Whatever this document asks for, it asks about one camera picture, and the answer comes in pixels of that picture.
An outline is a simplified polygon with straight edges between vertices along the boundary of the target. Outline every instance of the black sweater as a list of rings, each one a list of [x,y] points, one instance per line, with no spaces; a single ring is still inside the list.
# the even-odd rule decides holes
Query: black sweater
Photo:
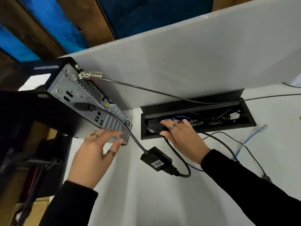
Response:
[[[210,151],[201,167],[255,225],[300,223],[301,201],[220,152]],[[49,204],[40,226],[87,225],[97,196],[98,193],[92,189],[66,181]]]

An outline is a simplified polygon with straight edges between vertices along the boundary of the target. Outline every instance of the computer tower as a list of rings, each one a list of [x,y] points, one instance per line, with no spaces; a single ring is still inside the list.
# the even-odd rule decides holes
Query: computer tower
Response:
[[[75,102],[89,102],[120,118],[131,129],[126,115],[94,83],[79,79],[83,71],[73,58],[32,61],[2,67],[0,74],[0,110],[19,111],[53,129],[73,137],[85,138],[98,129],[123,131],[110,115],[100,111],[78,111]]]

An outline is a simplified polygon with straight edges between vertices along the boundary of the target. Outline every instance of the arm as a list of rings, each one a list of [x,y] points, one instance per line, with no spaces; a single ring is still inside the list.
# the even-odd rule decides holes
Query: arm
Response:
[[[201,167],[255,225],[299,222],[301,201],[222,153],[210,151],[202,160]]]
[[[105,143],[122,132],[101,129],[88,135],[75,153],[67,181],[44,213],[40,226],[88,225],[98,193],[93,189],[113,161],[103,154]],[[123,140],[116,140],[110,150],[117,153]]]
[[[161,121],[166,127],[175,121]],[[256,225],[287,225],[299,222],[301,202],[288,196],[274,184],[230,160],[222,153],[211,150],[193,130],[187,120],[170,132],[162,131],[175,148],[207,173],[238,204]]]

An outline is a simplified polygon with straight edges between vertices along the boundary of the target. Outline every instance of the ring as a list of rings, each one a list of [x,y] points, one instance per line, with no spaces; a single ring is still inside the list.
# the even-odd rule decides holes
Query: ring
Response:
[[[95,136],[96,138],[99,137],[99,135],[95,134],[95,133],[92,133],[90,136]]]
[[[176,127],[176,125],[172,124],[171,126],[169,126],[168,130],[171,131],[171,129],[173,129],[174,127]]]
[[[116,153],[115,152],[113,152],[112,150],[108,150],[107,151],[107,154],[110,154],[110,155],[112,155],[113,156],[113,158],[115,157],[115,155],[116,155]]]

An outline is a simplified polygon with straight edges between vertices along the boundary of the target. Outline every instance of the dark blue panel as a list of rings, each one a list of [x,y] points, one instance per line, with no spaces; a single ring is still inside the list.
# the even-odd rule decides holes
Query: dark blue panel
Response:
[[[120,39],[212,11],[213,0],[99,0]]]
[[[50,34],[73,53],[89,48],[85,38],[66,17],[56,0],[20,0]]]
[[[16,60],[33,61],[40,58],[27,46],[25,46],[18,38],[10,33],[9,30],[0,24],[0,47]]]

